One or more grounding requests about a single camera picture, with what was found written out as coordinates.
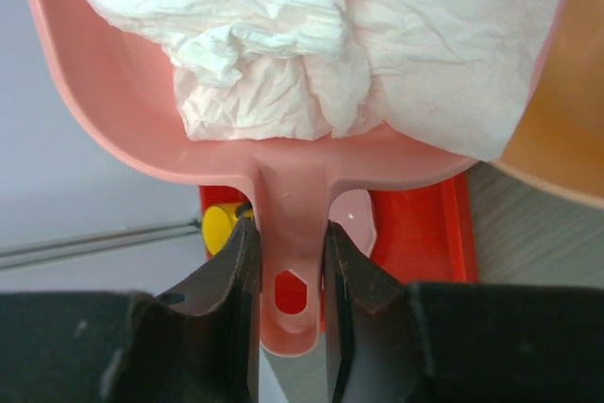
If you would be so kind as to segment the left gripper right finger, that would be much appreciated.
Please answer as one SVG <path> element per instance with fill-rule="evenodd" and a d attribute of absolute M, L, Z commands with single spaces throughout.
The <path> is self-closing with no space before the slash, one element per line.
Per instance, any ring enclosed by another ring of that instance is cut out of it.
<path fill-rule="evenodd" d="M 324 245 L 330 402 L 434 402 L 406 287 L 336 223 Z"/>

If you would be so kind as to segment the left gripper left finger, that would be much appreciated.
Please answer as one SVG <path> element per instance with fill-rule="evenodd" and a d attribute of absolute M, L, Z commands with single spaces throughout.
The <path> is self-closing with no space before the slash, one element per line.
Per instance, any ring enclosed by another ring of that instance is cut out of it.
<path fill-rule="evenodd" d="M 213 259 L 157 297 L 131 297 L 105 402 L 259 399 L 260 235 L 242 218 Z"/>

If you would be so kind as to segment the orange plastic bucket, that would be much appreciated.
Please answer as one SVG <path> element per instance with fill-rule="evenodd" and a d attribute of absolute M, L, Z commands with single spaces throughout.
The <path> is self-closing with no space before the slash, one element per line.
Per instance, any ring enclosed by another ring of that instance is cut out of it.
<path fill-rule="evenodd" d="M 603 206 L 603 0 L 566 0 L 538 87 L 495 167 Z"/>

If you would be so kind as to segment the pink dustpan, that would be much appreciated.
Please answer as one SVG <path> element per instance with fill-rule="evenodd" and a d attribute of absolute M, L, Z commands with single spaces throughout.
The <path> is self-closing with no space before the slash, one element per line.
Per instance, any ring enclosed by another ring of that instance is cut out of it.
<path fill-rule="evenodd" d="M 251 201 L 263 248 L 260 340 L 280 356 L 317 343 L 323 240 L 339 195 L 425 187 L 479 161 L 386 124 L 313 141 L 193 141 L 176 108 L 173 65 L 158 44 L 110 25 L 86 0 L 28 2 L 62 100 L 100 145 L 150 176 L 229 186 Z M 307 285 L 307 306 L 297 314 L 275 302 L 283 271 Z"/>

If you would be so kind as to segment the white paper scrap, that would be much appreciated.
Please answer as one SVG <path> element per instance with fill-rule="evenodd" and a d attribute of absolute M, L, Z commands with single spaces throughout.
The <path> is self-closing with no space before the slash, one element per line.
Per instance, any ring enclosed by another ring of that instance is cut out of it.
<path fill-rule="evenodd" d="M 171 61 L 189 139 L 313 141 L 386 124 L 499 158 L 562 0 L 86 0 Z"/>

